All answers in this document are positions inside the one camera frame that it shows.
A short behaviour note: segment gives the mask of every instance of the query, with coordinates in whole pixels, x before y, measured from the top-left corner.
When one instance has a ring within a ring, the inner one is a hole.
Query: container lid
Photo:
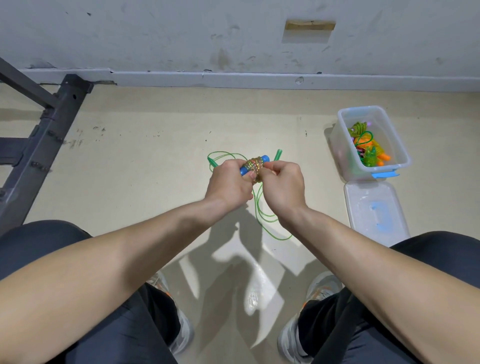
[[[348,182],[344,188],[353,230],[390,247],[410,237],[395,188],[388,182]]]

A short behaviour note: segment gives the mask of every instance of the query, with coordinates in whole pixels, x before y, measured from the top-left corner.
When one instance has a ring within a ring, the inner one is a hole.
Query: wooden block
[[[287,20],[285,30],[328,30],[332,31],[336,23],[323,20]]]

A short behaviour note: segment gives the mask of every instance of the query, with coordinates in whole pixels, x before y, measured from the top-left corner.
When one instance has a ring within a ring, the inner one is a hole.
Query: floor
[[[301,165],[309,206],[348,224],[344,182],[325,135],[339,109],[361,105],[386,109],[412,157],[390,181],[410,233],[480,238],[480,94],[97,85],[27,222],[64,219],[102,234],[201,199],[209,152],[273,157],[281,148],[282,159]],[[2,136],[27,136],[39,115],[0,85]],[[0,181],[8,171],[2,166]],[[179,363],[281,362],[277,333],[324,270],[297,240],[262,231],[251,203],[230,214],[162,270],[196,328]]]

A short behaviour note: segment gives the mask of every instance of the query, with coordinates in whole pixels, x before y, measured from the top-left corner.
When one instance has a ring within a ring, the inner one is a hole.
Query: black metal bar
[[[0,165],[16,166],[22,159],[28,138],[0,138]]]
[[[0,58],[0,81],[44,108],[55,108],[59,104],[58,98],[2,58]]]
[[[47,108],[29,137],[20,163],[0,189],[0,235],[23,224],[45,177],[93,84],[75,74],[63,79],[56,108]]]

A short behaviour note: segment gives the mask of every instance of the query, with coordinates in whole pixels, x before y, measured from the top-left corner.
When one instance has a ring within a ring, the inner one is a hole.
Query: sneaker
[[[307,290],[307,297],[305,303],[308,301],[318,300],[321,301],[332,294],[339,293],[342,289],[342,282],[334,276],[332,272],[324,272],[317,276],[310,287]],[[292,317],[290,321],[278,335],[277,347],[280,354],[294,364],[309,364],[313,361],[313,358],[303,350],[300,344],[298,334],[298,319],[300,313]]]
[[[173,299],[170,292],[168,291],[167,279],[165,278],[162,272],[160,271],[156,272],[147,281],[147,283],[165,292],[167,295],[170,296],[171,299]],[[193,334],[194,334],[192,323],[178,307],[177,307],[177,314],[180,321],[180,332],[169,347],[173,355],[179,354],[182,351],[184,351],[187,348],[187,346],[192,342]]]

